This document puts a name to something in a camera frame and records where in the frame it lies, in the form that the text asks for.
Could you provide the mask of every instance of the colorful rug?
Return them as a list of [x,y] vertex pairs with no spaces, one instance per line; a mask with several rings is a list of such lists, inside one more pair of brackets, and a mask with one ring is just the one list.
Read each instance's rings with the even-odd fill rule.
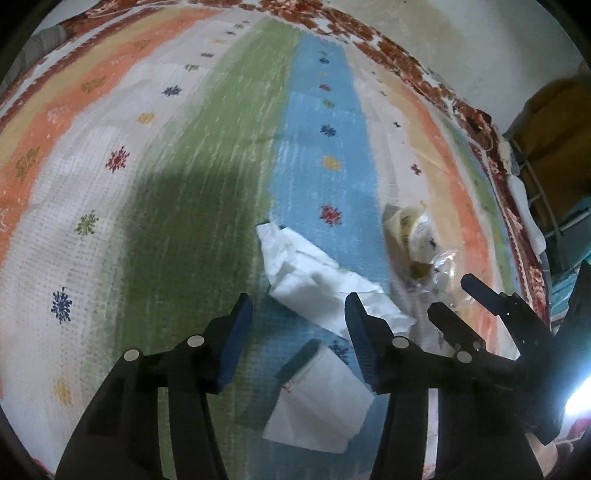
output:
[[[230,478],[367,472],[386,398],[342,455],[262,439],[274,375],[308,340],[359,368],[345,340],[266,296],[255,225],[287,225],[388,291],[382,211],[422,205],[435,244],[547,320],[491,119],[318,2],[148,4],[104,1],[64,22],[69,41],[4,95],[0,405],[55,471],[124,350],[169,349],[245,291],[248,347],[210,401]],[[498,318],[474,304],[461,315],[515,356]],[[166,442],[163,462],[172,478]]]

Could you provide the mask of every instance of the snowflake motif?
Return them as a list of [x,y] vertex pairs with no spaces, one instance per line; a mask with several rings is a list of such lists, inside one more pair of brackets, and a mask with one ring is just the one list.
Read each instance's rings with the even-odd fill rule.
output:
[[322,164],[324,165],[324,167],[327,170],[330,170],[330,171],[339,171],[340,170],[340,161],[338,161],[336,158],[334,158],[330,155],[324,157]]
[[182,91],[183,91],[183,89],[181,87],[179,87],[178,85],[175,85],[174,87],[166,87],[166,90],[163,91],[162,93],[165,94],[167,97],[170,97],[172,95],[178,95]]
[[341,225],[341,218],[343,214],[332,205],[323,205],[320,212],[320,219],[324,220],[328,225]]
[[80,236],[92,235],[95,233],[95,225],[98,221],[99,218],[95,215],[95,211],[92,210],[90,213],[80,217],[80,222],[74,231]]
[[152,39],[150,38],[146,38],[144,40],[138,40],[134,42],[134,47],[138,48],[140,50],[143,50],[144,48],[146,48],[148,45],[150,45],[152,43]]
[[322,125],[322,127],[320,127],[320,133],[327,137],[334,137],[336,135],[336,130],[330,125]]
[[104,84],[106,77],[96,78],[89,82],[83,83],[80,87],[84,93],[92,93],[95,89]]
[[62,405],[72,405],[72,392],[63,378],[58,378],[53,385],[53,392]]
[[333,344],[329,346],[329,348],[343,361],[345,365],[349,365],[349,349],[347,347],[344,345],[339,345],[335,340]]
[[70,297],[65,292],[65,288],[62,287],[61,291],[55,291],[53,293],[53,307],[51,307],[51,312],[53,315],[56,316],[56,319],[60,321],[60,325],[62,322],[66,320],[71,322],[70,320],[70,307],[72,306],[72,301]]
[[135,121],[139,124],[146,125],[152,122],[154,120],[154,117],[156,117],[156,114],[153,112],[142,113],[138,118],[135,119]]
[[35,163],[37,163],[37,154],[39,153],[40,148],[41,147],[30,148],[25,155],[23,155],[21,158],[17,160],[17,178],[21,179],[21,182],[25,179],[25,175],[27,174],[29,169]]
[[129,152],[125,151],[125,146],[121,147],[117,152],[111,152],[111,157],[105,164],[111,173],[115,173],[115,170],[125,168],[125,164],[129,157]]

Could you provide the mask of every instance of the crumpled paper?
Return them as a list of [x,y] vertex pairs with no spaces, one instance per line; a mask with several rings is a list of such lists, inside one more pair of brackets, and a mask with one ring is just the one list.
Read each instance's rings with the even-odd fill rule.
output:
[[343,453],[374,401],[326,345],[283,385],[263,438],[319,452]]
[[382,287],[342,268],[320,248],[274,222],[256,227],[269,295],[311,322],[350,340],[345,299],[357,292],[369,315],[383,318],[395,335],[408,336],[415,320],[403,314]]

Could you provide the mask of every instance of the white tissue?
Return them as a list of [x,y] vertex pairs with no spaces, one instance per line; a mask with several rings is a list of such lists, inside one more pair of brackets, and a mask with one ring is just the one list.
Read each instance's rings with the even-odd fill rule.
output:
[[539,257],[546,250],[546,239],[540,227],[536,225],[534,218],[531,216],[525,185],[523,185],[523,182],[518,177],[510,174],[507,175],[507,185],[517,204],[517,210],[519,211],[519,215],[521,215],[521,220],[530,239],[531,246],[536,256]]
[[343,453],[374,395],[324,345],[283,385],[263,438],[319,452]]
[[350,340],[345,299],[359,295],[369,315],[386,320],[396,335],[408,336],[415,320],[384,293],[382,287],[351,272],[290,228],[275,223],[256,227],[261,241],[269,295],[311,322]]

